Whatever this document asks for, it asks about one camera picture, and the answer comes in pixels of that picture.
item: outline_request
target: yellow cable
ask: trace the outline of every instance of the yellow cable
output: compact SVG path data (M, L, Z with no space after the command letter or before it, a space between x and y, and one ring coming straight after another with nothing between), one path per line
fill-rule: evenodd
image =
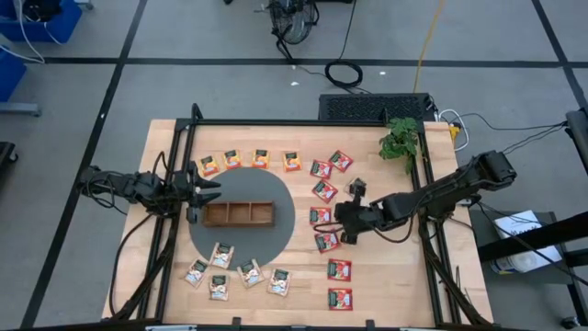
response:
M437 7L435 15L433 16L433 22L431 22L431 27L429 27L429 31L426 34L423 50L421 51L421 56L419 57L419 63L416 65L416 77L414 78L413 93L416 93L416 87L419 85L419 74L421 73L421 64L423 63L424 54L426 53L426 46L429 44L429 41L431 41L431 39L433 38L433 31L435 31L437 20L439 19L439 15L441 14L441 10L443 10L444 5L445 0L439 0L439 6Z

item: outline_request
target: gray floor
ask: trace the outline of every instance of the gray floor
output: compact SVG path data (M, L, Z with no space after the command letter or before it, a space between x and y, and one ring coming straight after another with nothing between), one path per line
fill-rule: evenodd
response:
M50 57L118 58L139 0L94 0L71 41L41 45ZM254 13L260 0L148 0L132 58L280 58L269 34L269 17ZM582 0L541 1L570 61L587 62ZM436 1L360 0L346 58L415 60ZM351 6L320 4L321 22L293 48L300 58L338 56ZM28 53L23 45L12 48ZM447 0L429 60L557 61L537 13L527 0ZM321 66L308 66L321 71ZM28 66L12 101L34 101L39 119L2 116L0 141L17 144L20 160L0 190L0 329L18 327L61 218L114 65ZM413 67L364 68L362 87L373 93L410 92ZM574 69L588 89L588 69ZM496 126L532 126L563 120L578 108L560 68L425 67L420 91L441 108L478 112ZM124 67L93 164L123 172L140 161L151 119L188 115L198 102L206 118L316 119L318 98L342 93L320 76L287 65L138 65ZM496 132L468 118L471 142L460 163L477 153L501 150L528 132ZM554 211L560 218L585 211L588 180L563 131L509 155L519 177L509 189L484 194L503 210ZM99 319L120 240L123 216L80 199L36 325ZM585 243L573 243L581 247ZM578 270L588 277L587 270ZM505 279L490 283L495 320L506 326L560 329L573 315L564 287Z

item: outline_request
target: green plant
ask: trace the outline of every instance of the green plant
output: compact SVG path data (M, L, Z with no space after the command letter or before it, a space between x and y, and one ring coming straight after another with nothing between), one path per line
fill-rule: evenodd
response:
M382 145L379 156L384 160L406 156L404 171L410 174L413 170L413 156L416 156L416 121L412 118L391 119L386 127L390 133L379 140Z

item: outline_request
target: wooden tray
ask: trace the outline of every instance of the wooden tray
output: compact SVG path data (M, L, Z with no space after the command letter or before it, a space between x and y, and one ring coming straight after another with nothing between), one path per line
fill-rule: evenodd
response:
M274 225L274 202L217 202L202 209L202 225L266 227Z

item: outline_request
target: wooden table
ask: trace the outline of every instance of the wooden table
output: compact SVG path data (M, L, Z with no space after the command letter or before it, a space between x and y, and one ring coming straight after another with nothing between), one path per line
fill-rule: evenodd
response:
M169 154L174 126L174 120L152 121L141 160L141 171L151 170L160 151ZM427 122L425 130L435 178L455 171L457 162L447 125ZM309 175L311 162L313 159L327 160L337 149L350 155L355 162L345 173L334 170L329 181L340 192L331 201L332 207L336 202L350 199L342 188L353 177L361 177L367 182L368 200L392 192L413 190L410 178L404 173L403 161L383 161L378 156L378 140L385 134L385 128L374 127L197 127L193 159L213 154L220 162L222 152L239 149L244 164L250 165L254 149L267 149L271 152L268 171L280 177L288 186L294 200L296 224L286 249L270 264L262 266L262 270L266 278L272 268L289 270L292 272L292 281L288 297L283 298L267 293L266 283L246 290L235 271L212 268L205 283L194 290L183 278L189 264L199 253L192 243L186 216L181 215L164 322L229 325L232 318L238 316L242 318L244 325L363 326L367 319L373 319L377 326L434 326L417 226L413 227L412 236L403 244L391 244L373 233L365 233L359 236L357 245L344 245L325 254L318 252L313 230L309 226L309 207L323 205L311 193L311 188L318 182L318 178ZM286 173L281 161L283 151L299 151L303 170ZM163 167L159 168L159 175L163 177ZM422 164L419 168L424 185ZM142 206L131 206L124 233L144 216ZM455 218L469 223L466 209L458 208ZM153 226L154 221L150 221L140 228L129 239L121 254L115 289L116 309L130 297L144 276ZM404 225L387 235L398 239L407 230L408 226ZM482 316L492 320L471 230L450 222L445 224L445 230L451 265L452 268L460 268L462 289L467 290L469 298ZM351 282L327 280L326 264L330 257L353 261ZM229 301L209 299L208 276L212 273L230 275ZM328 310L329 287L353 289L353 312ZM148 316L154 314L158 290L159 284L156 281L152 287ZM440 291L440 294L445 320L448 321L447 300L443 296L444 291ZM109 316L106 307L104 316Z

